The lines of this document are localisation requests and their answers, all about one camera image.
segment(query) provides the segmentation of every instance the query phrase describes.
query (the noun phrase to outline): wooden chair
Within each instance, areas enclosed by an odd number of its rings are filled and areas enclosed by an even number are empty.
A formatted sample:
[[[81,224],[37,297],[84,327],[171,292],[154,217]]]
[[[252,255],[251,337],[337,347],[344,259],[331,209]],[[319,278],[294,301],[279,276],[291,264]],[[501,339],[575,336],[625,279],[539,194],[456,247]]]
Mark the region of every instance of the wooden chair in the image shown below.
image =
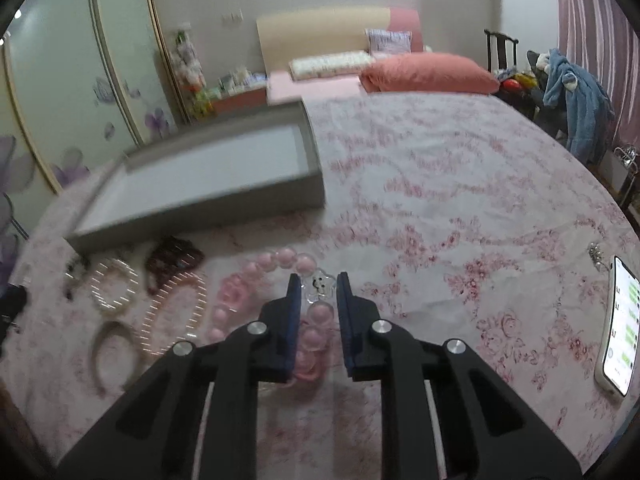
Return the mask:
[[[492,71],[492,62],[491,62],[491,38],[495,38],[497,47],[498,47],[498,68],[507,69],[507,41],[511,41],[513,44],[513,65],[518,64],[518,40],[514,40],[510,38],[506,34],[501,32],[491,32],[487,29],[484,30],[486,34],[486,58],[487,58],[487,70],[489,72]]]

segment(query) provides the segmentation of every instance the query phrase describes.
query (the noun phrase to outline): gray box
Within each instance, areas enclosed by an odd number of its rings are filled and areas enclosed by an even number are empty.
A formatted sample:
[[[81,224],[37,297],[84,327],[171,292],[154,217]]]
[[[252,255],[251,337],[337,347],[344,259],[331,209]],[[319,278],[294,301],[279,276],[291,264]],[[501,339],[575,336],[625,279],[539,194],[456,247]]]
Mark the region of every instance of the gray box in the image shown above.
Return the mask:
[[[302,101],[228,114],[126,153],[66,236],[80,254],[324,206]]]

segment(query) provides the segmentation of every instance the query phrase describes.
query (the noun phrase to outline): curtain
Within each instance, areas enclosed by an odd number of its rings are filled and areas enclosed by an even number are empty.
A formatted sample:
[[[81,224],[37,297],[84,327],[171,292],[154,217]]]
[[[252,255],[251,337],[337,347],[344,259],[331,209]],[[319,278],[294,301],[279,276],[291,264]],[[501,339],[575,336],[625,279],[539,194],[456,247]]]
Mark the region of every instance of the curtain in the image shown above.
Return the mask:
[[[640,147],[640,40],[615,0],[558,0],[559,49],[609,93],[614,143]]]

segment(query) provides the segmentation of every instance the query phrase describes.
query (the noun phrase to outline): pink headboard panel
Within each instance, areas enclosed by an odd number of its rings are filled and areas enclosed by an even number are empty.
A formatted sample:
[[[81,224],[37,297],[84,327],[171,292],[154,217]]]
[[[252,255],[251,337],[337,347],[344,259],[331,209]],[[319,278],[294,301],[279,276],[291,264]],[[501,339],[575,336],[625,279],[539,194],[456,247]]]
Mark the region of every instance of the pink headboard panel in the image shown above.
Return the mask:
[[[417,10],[391,7],[391,20],[386,30],[391,32],[411,31],[411,51],[422,52],[422,27]]]

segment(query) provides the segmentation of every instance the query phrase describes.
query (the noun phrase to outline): white floral pillow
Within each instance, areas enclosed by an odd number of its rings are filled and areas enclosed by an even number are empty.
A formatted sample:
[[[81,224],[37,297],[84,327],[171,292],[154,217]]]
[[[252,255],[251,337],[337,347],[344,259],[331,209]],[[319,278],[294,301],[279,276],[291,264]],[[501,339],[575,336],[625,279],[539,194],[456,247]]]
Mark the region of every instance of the white floral pillow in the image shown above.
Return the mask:
[[[411,32],[391,32],[379,28],[366,29],[369,52],[405,54],[411,52]]]
[[[289,63],[294,81],[315,77],[333,77],[344,74],[357,74],[363,68],[375,62],[364,50],[327,54],[325,56],[301,57]]]

